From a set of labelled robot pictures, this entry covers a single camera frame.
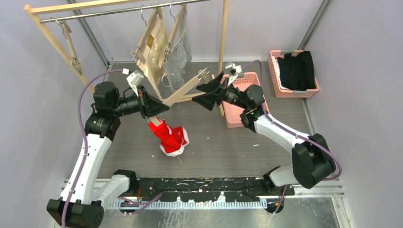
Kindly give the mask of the red underwear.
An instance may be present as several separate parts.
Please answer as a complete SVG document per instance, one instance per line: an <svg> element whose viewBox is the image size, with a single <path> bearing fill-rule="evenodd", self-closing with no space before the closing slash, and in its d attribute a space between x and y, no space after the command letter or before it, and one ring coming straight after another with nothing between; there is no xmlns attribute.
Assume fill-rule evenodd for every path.
<svg viewBox="0 0 403 228"><path fill-rule="evenodd" d="M169 157L183 154L185 147L190 143L187 131L182 126L172 128L165 120L156 118L158 125L148 124L154 135L160 140L160 150Z"/></svg>

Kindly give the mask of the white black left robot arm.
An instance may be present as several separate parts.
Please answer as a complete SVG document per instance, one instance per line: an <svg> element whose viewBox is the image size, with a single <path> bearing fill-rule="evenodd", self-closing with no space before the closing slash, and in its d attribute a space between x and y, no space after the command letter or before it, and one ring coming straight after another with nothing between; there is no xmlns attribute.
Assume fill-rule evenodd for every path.
<svg viewBox="0 0 403 228"><path fill-rule="evenodd" d="M121 124L120 117L140 113L143 118L153 117L170 108L151 96L140 85L139 95L121 97L110 81L95 86L92 114L83 122L83 144L73 172L58 199L50 199L47 212L63 228L97 228L101 225L106 208L119 196L133 196L138 192L136 173L117 170L99 190L94 190L96 179L106 152Z"/></svg>

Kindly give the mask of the wooden hanger of beige underwear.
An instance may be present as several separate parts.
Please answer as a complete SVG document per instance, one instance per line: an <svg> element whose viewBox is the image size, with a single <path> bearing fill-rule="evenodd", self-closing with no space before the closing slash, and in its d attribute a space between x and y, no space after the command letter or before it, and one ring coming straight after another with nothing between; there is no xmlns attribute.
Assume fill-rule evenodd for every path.
<svg viewBox="0 0 403 228"><path fill-rule="evenodd" d="M148 42L149 35L154 29L157 19L162 18L162 8L157 7L153 10L149 20L146 22L145 30L138 42L136 49L132 50L131 54L133 56L133 61L137 63L139 60L144 64L146 59L144 57L145 46Z"/></svg>

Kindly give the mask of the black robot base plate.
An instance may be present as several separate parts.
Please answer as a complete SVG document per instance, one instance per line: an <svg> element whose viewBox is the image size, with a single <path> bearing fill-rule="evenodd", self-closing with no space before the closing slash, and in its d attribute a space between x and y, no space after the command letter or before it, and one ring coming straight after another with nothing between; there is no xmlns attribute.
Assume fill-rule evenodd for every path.
<svg viewBox="0 0 403 228"><path fill-rule="evenodd" d="M225 202L255 202L263 197L280 197L283 189L256 177L149 177L139 178L137 186L121 196L150 201L161 194L161 202L215 202L223 194Z"/></svg>

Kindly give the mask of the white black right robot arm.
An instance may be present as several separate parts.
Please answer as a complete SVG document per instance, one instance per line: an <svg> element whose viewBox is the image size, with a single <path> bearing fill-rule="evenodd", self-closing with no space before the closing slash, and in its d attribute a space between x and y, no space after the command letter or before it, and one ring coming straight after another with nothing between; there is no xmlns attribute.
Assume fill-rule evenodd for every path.
<svg viewBox="0 0 403 228"><path fill-rule="evenodd" d="M329 151L322 135L301 133L268 113L261 86L250 85L241 91L220 73L196 89L202 95L193 97L192 101L209 111L223 102L242 108L240 120L245 128L268 137L291 154L291 166L278 166L264 175L264 189L269 195L276 195L285 185L300 184L310 189L341 175L341 164Z"/></svg>

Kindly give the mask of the beige underwear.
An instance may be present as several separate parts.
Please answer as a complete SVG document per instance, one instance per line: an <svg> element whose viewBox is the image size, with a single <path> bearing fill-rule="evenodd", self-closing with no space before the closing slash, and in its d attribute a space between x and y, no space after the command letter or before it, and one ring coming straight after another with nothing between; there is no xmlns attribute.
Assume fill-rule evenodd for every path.
<svg viewBox="0 0 403 228"><path fill-rule="evenodd" d="M140 60L136 63L143 71L146 77L153 77L159 89L162 76L164 74L163 62L165 48L168 41L168 32L163 19L158 18L154 29L149 35L148 42L145 46L144 57L146 62L143 64Z"/></svg>

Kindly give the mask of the wooden hanger of red underwear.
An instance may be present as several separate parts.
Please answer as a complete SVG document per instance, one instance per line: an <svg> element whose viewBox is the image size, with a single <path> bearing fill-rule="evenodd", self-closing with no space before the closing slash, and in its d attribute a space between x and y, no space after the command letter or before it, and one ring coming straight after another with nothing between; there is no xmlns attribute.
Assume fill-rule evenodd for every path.
<svg viewBox="0 0 403 228"><path fill-rule="evenodd" d="M185 101L190 101L193 97L196 97L198 95L201 95L202 93L197 93L197 94L192 94L192 95L187 95L187 93L192 90L194 87L196 87L201 80L204 80L207 82L207 74L209 73L208 68L201 69L197 75L192 77L187 83L185 83L182 87L180 87L178 90L176 90L172 95L170 95L168 98L162 98L158 89L158 86L156 85L156 82L153 77L146 77L150 84L152 85L152 88L157 95L157 99L160 100L163 104L167 106L172 106L174 103L180 103L180 102L185 102Z"/></svg>

